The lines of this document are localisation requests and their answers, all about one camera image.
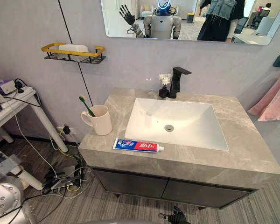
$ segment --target soap bar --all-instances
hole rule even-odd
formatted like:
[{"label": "soap bar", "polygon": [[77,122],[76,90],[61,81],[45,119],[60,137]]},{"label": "soap bar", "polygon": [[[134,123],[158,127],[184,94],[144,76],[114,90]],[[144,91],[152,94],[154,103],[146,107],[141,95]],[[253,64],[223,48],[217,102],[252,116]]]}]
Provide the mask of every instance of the soap bar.
[{"label": "soap bar", "polygon": [[[89,53],[88,47],[86,47],[84,45],[78,45],[78,44],[62,44],[59,46],[59,50],[78,51],[78,52]],[[68,55],[61,54],[61,56],[65,59],[68,59]],[[70,55],[70,58],[73,61],[80,62],[88,57]]]}]

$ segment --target denim jacket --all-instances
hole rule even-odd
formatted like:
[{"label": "denim jacket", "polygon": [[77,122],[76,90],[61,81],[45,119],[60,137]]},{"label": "denim jacket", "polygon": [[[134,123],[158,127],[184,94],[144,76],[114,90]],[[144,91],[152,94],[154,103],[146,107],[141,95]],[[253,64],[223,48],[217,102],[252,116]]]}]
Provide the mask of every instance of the denim jacket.
[{"label": "denim jacket", "polygon": [[229,20],[236,3],[236,0],[212,0],[207,14]]}]

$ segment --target toothpaste tube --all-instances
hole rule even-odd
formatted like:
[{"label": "toothpaste tube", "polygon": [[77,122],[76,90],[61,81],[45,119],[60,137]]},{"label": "toothpaste tube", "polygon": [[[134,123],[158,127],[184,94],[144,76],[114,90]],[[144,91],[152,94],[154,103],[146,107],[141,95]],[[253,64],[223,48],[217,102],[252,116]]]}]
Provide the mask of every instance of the toothpaste tube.
[{"label": "toothpaste tube", "polygon": [[116,138],[113,149],[123,149],[123,150],[131,150],[131,151],[140,151],[140,152],[148,152],[148,153],[157,153],[159,151],[163,151],[164,147],[159,146],[156,143],[150,142],[140,142],[140,141],[131,141],[125,139]]}]

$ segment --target floor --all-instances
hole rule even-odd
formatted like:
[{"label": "floor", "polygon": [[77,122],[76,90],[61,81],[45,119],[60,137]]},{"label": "floor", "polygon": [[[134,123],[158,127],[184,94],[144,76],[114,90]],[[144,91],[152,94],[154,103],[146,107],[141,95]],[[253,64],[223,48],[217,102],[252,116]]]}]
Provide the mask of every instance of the floor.
[{"label": "floor", "polygon": [[[143,20],[137,20],[142,33],[145,34]],[[194,23],[187,23],[186,20],[182,21],[182,27],[179,35],[179,40],[196,41],[201,30],[205,17],[195,17]]]},{"label": "floor", "polygon": [[[55,168],[75,163],[72,158],[55,151],[50,143],[31,142]],[[77,153],[77,148],[69,148],[70,153]],[[5,144],[0,149],[7,155],[16,154],[28,172],[43,180],[49,166],[25,140],[16,139],[14,143]],[[32,187],[25,190],[26,197],[38,194]],[[31,199],[30,204],[35,207],[35,214],[40,220],[54,209],[60,200],[61,197],[58,196],[41,196]],[[223,210],[198,210],[191,205],[135,196],[121,195],[116,198],[113,194],[106,193],[94,179],[83,194],[75,199],[64,200],[42,223],[76,224],[95,220],[131,219],[166,224],[168,222],[160,220],[158,214],[171,214],[176,205],[183,210],[187,221],[192,224],[280,224],[280,179]]]}]

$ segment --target trash can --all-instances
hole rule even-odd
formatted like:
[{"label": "trash can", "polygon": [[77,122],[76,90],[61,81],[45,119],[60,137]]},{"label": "trash can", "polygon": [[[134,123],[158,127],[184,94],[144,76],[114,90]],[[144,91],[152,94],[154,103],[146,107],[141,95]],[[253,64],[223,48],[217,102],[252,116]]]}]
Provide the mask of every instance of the trash can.
[{"label": "trash can", "polygon": [[193,23],[194,13],[188,13],[187,23]]}]

